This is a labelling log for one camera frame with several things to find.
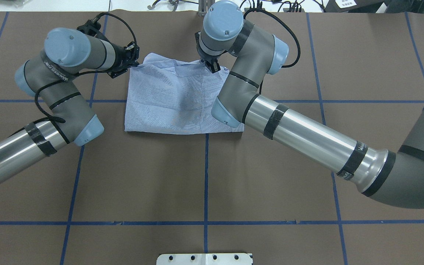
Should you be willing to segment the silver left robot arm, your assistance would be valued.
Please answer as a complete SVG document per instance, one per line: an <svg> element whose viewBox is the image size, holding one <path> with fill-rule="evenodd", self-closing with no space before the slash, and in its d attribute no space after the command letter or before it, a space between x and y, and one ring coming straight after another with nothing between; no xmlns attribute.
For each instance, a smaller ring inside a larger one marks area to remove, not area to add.
<svg viewBox="0 0 424 265"><path fill-rule="evenodd" d="M136 37L126 46L110 42L97 29L55 28L39 55L15 73L17 86L32 96L44 117L0 142L0 184L74 143L83 146L104 126L81 95L74 79L107 73L111 78L138 65Z"/></svg>

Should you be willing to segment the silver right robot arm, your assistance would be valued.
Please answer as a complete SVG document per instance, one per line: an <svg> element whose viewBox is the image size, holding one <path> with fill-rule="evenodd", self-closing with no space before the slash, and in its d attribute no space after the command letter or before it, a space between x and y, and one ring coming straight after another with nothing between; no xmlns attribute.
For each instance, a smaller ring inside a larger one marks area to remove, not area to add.
<svg viewBox="0 0 424 265"><path fill-rule="evenodd" d="M212 4L195 34L207 69L218 58L236 58L211 115L233 128L246 125L264 137L308 156L355 184L358 191L389 206L424 209L424 108L399 150L372 149L259 93L266 74L284 67L289 47L244 18L232 1Z"/></svg>

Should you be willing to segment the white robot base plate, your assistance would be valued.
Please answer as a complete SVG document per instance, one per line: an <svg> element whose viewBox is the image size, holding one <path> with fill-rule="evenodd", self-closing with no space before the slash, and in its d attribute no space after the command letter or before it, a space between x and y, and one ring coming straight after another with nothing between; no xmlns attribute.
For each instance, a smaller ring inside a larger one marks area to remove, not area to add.
<svg viewBox="0 0 424 265"><path fill-rule="evenodd" d="M248 253L186 253L161 254L157 265L253 265L252 254Z"/></svg>

